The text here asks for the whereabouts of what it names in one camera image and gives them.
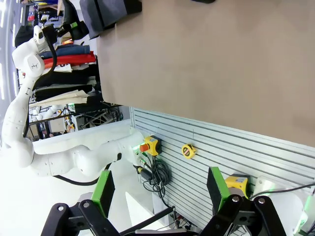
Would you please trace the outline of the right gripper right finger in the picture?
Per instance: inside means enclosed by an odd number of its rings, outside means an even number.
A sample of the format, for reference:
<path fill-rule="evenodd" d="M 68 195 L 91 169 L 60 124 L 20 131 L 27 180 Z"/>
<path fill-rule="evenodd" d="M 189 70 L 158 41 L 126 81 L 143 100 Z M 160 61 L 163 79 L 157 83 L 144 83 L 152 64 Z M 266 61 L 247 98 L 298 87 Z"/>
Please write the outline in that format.
<path fill-rule="evenodd" d="M 250 236 L 286 235 L 279 215 L 267 196 L 249 200 L 231 194 L 218 167 L 210 167 L 207 188 L 213 205 L 213 217 L 200 233 L 202 236 L 228 236 L 243 227 Z"/>

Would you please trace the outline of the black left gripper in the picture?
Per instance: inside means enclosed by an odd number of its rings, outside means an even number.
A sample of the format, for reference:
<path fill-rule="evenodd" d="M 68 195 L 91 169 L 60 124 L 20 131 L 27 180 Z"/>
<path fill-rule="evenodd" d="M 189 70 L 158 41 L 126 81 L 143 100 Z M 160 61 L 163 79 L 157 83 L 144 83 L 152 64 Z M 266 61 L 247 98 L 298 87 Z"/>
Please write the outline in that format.
<path fill-rule="evenodd" d="M 62 37 L 67 33 L 70 33 L 71 37 L 78 37 L 78 23 L 64 23 L 62 26 L 57 29 L 54 25 L 47 25 L 43 28 L 43 34 L 45 39 L 49 42 L 57 42 L 58 37 Z"/>

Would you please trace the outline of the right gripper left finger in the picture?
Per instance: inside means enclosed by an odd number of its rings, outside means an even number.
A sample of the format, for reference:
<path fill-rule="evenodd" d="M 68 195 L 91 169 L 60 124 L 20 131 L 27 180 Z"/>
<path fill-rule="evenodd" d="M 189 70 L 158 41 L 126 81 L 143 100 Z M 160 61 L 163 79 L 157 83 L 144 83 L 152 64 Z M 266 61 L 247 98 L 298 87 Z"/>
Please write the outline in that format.
<path fill-rule="evenodd" d="M 77 236 L 90 230 L 94 236 L 118 236 L 120 233 L 108 219 L 115 192 L 112 172 L 103 171 L 89 199 L 83 199 L 69 207 L 56 203 L 51 207 L 42 236 Z"/>

